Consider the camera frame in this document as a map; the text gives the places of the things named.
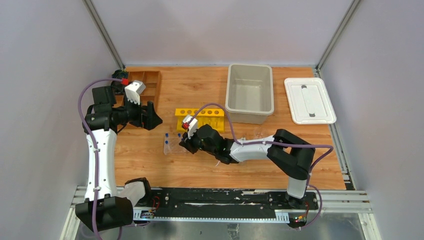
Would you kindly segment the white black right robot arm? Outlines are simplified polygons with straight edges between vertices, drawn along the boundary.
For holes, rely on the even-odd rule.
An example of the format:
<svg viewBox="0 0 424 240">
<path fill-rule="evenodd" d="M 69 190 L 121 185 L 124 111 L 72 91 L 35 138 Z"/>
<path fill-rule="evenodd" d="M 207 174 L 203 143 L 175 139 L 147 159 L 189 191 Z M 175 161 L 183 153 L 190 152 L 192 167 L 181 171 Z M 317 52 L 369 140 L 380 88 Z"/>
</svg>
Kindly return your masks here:
<svg viewBox="0 0 424 240">
<path fill-rule="evenodd" d="M 179 145 L 192 154 L 206 152 L 227 165 L 269 160 L 288 176 L 286 204 L 298 209 L 306 201 L 305 191 L 316 149 L 285 129 L 278 129 L 265 138 L 237 140 L 222 137 L 206 124 L 185 132 Z"/>
</svg>

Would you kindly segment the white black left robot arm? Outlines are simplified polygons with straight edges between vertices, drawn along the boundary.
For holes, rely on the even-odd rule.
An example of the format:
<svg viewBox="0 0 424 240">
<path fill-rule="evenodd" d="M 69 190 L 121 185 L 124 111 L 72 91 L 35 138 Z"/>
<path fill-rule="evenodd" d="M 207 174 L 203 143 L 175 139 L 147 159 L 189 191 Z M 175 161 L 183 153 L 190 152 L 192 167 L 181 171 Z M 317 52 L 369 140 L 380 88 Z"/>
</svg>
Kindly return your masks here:
<svg viewBox="0 0 424 240">
<path fill-rule="evenodd" d="M 142 104 L 145 86 L 133 82 L 123 89 L 123 103 L 115 107 L 116 96 L 111 86 L 92 89 L 93 104 L 82 114 L 83 129 L 89 148 L 89 174 L 83 203 L 75 206 L 76 216 L 91 231 L 99 233 L 130 225 L 134 207 L 149 206 L 153 193 L 145 177 L 128 180 L 118 191 L 115 179 L 115 147 L 119 126 L 130 124 L 153 130 L 162 124 L 154 103 Z"/>
</svg>

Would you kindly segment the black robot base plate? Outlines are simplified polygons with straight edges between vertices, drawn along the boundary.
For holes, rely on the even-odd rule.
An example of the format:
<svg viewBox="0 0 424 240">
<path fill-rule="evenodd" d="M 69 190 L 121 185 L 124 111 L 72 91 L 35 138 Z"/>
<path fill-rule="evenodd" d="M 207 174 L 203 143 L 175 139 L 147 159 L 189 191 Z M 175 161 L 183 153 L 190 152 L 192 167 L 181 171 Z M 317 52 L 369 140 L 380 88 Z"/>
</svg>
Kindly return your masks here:
<svg viewBox="0 0 424 240">
<path fill-rule="evenodd" d="M 153 188 L 149 200 L 137 203 L 136 221 L 205 221 L 290 223 L 306 220 L 320 204 L 314 192 L 302 199 L 285 190 L 232 188 Z"/>
</svg>

